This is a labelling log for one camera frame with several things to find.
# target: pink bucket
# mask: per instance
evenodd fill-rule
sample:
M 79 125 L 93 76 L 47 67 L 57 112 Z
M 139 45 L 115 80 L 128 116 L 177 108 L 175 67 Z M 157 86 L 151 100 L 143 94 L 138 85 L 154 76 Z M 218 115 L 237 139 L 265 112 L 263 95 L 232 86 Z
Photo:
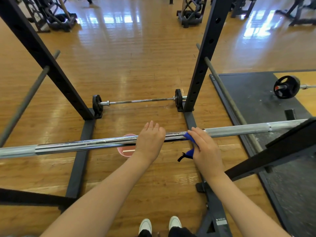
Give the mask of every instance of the pink bucket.
M 124 156 L 124 157 L 131 157 L 135 152 L 136 146 L 124 146 L 124 147 L 118 147 L 118 152 Z

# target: person's left hand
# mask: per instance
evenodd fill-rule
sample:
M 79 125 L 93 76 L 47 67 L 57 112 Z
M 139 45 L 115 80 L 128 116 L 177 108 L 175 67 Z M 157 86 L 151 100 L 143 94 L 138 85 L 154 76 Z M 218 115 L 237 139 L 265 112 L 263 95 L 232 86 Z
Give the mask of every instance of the person's left hand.
M 146 123 L 136 140 L 136 149 L 133 155 L 137 155 L 148 161 L 148 164 L 154 162 L 158 157 L 162 144 L 165 141 L 166 130 L 159 127 L 159 124 L 154 122 Z

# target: shoe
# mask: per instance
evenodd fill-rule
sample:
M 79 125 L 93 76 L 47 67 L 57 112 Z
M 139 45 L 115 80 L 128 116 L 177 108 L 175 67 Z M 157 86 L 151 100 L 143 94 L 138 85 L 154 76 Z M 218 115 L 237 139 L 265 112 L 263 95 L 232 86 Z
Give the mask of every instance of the shoe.
M 169 231 L 172 227 L 182 228 L 181 222 L 177 216 L 172 216 L 169 221 Z
M 151 222 L 150 222 L 149 219 L 144 219 L 144 220 L 140 223 L 140 227 L 139 227 L 139 232 L 138 232 L 138 234 L 139 234 L 143 229 L 148 230 L 150 233 L 152 232 Z

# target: blue cloth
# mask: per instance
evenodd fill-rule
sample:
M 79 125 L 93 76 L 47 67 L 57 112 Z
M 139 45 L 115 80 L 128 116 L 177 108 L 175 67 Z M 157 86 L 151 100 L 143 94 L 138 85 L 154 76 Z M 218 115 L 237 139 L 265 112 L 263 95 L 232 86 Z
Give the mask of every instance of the blue cloth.
M 187 138 L 187 140 L 192 141 L 194 144 L 196 144 L 194 139 L 192 138 L 192 136 L 188 132 L 185 133 L 183 136 L 185 138 Z M 193 153 L 194 153 L 194 148 L 189 150 L 189 151 L 187 151 L 187 153 L 183 152 L 182 156 L 178 159 L 178 161 L 180 162 L 183 158 L 193 159 Z

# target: forearm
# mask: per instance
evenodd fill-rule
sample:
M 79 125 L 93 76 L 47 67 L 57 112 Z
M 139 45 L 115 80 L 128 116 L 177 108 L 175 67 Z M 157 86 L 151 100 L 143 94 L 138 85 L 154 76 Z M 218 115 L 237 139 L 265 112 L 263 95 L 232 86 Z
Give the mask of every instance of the forearm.
M 73 205 L 71 205 L 42 237 L 104 237 L 129 192 L 149 167 L 135 153 Z
M 212 190 L 225 205 L 244 237 L 289 237 L 265 212 L 253 203 L 226 174 L 206 178 Z

